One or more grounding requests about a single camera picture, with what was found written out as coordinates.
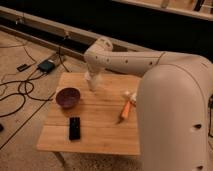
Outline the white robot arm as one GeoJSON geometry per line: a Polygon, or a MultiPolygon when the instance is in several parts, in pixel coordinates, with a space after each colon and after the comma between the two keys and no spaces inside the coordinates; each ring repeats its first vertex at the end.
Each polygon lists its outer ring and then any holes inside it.
{"type": "Polygon", "coordinates": [[[136,75],[136,112],[142,171],[210,171],[208,113],[213,62],[189,53],[115,52],[98,38],[84,53],[88,86],[102,69],[136,75]]]}

